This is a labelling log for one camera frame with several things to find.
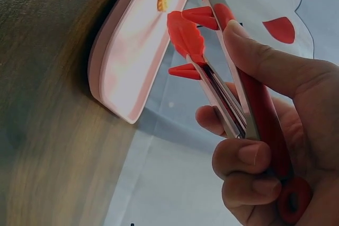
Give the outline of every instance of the wood grain surface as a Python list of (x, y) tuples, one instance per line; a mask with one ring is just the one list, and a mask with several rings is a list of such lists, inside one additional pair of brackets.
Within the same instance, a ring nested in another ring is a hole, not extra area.
[(101, 226), (135, 127), (95, 102), (116, 0), (0, 0), (0, 225)]

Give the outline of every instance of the finger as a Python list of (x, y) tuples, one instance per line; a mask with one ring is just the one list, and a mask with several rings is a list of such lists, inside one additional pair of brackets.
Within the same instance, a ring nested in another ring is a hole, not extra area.
[[(226, 85), (229, 87), (231, 92), (234, 94), (234, 96), (237, 98), (236, 94), (236, 88), (233, 83), (226, 83)], [(289, 105), (288, 103), (273, 97), (272, 98), (276, 113), (278, 115), (279, 120), (282, 122), (282, 128), (284, 129), (284, 118), (285, 116), (291, 116), (297, 115), (296, 109)], [(224, 131), (224, 127), (222, 126), (221, 121), (219, 120), (217, 114), (215, 113), (215, 110), (212, 106), (206, 105), (202, 106), (197, 109), (197, 112), (195, 114), (195, 118), (199, 125), (206, 130), (227, 138), (227, 135)]]
[(229, 209), (241, 205), (265, 205), (275, 201), (281, 183), (273, 177), (257, 177), (245, 173), (229, 175), (222, 186), (222, 200)]
[(330, 62), (297, 57), (251, 40), (234, 20), (229, 21), (224, 30), (224, 41), (238, 68), (290, 98), (304, 93), (338, 71), (338, 66)]
[(271, 150), (262, 141), (227, 139), (220, 142), (212, 157), (214, 172), (225, 179), (235, 171), (250, 174), (264, 172), (271, 161)]
[(211, 133), (227, 138), (224, 127), (212, 106), (206, 105), (198, 108), (195, 119), (201, 127)]

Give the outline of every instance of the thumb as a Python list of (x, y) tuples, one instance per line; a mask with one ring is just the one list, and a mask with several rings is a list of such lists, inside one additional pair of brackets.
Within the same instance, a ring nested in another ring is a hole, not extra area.
[(224, 30), (224, 42), (234, 64), (274, 91), (295, 98), (327, 80), (338, 66), (274, 50), (249, 38), (235, 20)]

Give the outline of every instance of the hand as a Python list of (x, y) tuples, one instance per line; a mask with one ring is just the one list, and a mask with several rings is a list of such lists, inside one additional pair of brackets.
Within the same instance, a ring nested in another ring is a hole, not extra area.
[[(305, 59), (249, 39), (230, 21), (224, 41), (235, 65), (294, 106), (273, 98), (295, 173), (308, 181), (314, 195), (297, 226), (339, 225), (339, 67)], [(233, 84), (229, 88), (236, 95)], [(197, 110), (198, 123), (226, 138), (211, 106)], [(245, 226), (283, 226), (275, 209), (281, 184), (264, 176), (271, 160), (266, 143), (226, 139), (217, 145), (212, 166), (224, 181), (222, 200)]]

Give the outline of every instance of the pink tray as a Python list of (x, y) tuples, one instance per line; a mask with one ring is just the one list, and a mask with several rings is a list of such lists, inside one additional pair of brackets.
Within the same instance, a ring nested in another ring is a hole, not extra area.
[[(167, 11), (186, 1), (171, 0)], [(170, 41), (166, 20), (157, 0), (118, 0), (92, 46), (91, 93), (128, 123), (140, 117)]]

